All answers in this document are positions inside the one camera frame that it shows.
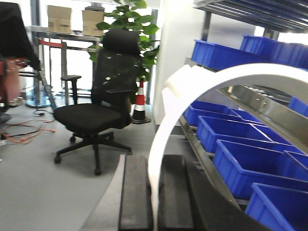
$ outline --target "cardboard box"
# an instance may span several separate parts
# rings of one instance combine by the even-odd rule
[[[71,34],[71,13],[71,8],[48,5],[48,31]]]
[[[96,24],[104,20],[104,13],[99,11],[82,11],[83,35],[101,37],[103,31],[96,27]]]

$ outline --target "chair base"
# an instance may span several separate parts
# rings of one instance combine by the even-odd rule
[[[100,157],[99,157],[99,151],[98,151],[98,145],[99,144],[128,150],[128,155],[132,154],[131,153],[131,147],[128,147],[126,145],[123,145],[121,143],[114,141],[114,133],[112,131],[104,133],[104,134],[96,134],[96,135],[92,135],[92,136],[78,135],[76,133],[73,133],[73,136],[70,138],[70,141],[75,142],[76,137],[82,138],[82,141],[78,142],[78,143],[74,143],[71,146],[68,146],[66,148],[63,148],[63,149],[57,151],[56,157],[54,158],[55,164],[61,163],[61,160],[62,160],[61,157],[60,157],[61,154],[64,154],[64,153],[67,153],[67,152],[70,152],[70,151],[73,151],[73,150],[76,150],[78,148],[82,148],[82,147],[85,147],[85,146],[88,146],[88,145],[92,145],[93,150],[94,150],[94,156],[95,156],[94,174],[100,175],[102,173],[102,170],[101,170],[101,167],[100,167]]]

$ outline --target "white curved arch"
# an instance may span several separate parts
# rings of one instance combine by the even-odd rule
[[[217,73],[202,67],[183,66],[165,83],[162,90],[166,115],[154,137],[148,173],[152,188],[154,230],[157,230],[158,181],[169,135],[185,109],[210,90],[234,85],[263,85],[294,95],[308,103],[308,72],[281,64],[245,64]]]

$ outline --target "white wall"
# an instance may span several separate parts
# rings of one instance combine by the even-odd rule
[[[160,10],[164,18],[154,84],[153,111],[156,124],[160,124],[165,115],[161,94],[164,82],[184,65],[186,57],[191,57],[194,39],[201,36],[204,16],[202,11],[193,8],[193,0],[162,0]],[[193,87],[189,76],[187,83],[188,87]]]
[[[191,58],[194,39],[201,39],[205,13],[194,9],[193,2],[193,0],[162,0],[160,11],[164,18],[153,102],[156,124],[160,124],[165,115],[161,94],[164,82],[185,64],[186,57]],[[208,41],[239,48],[243,35],[253,35],[255,28],[246,23],[212,14]],[[190,77],[187,76],[187,87],[193,88],[195,84],[198,83],[190,82]]]

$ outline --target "potted plant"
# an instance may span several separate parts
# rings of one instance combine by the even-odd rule
[[[147,8],[145,0],[113,0],[118,6],[111,13],[104,13],[105,17],[114,19],[112,23],[100,22],[96,26],[100,30],[109,30],[111,28],[120,28],[123,30],[134,30],[139,33],[139,48],[143,56],[142,69],[136,81],[149,81],[151,78],[151,69],[156,64],[156,57],[159,46],[154,44],[157,40],[150,40],[150,35],[154,35],[159,29],[152,21],[152,15],[140,15],[137,9]],[[96,61],[96,53],[90,52],[90,59]],[[131,97],[131,102],[135,102],[135,94]]]

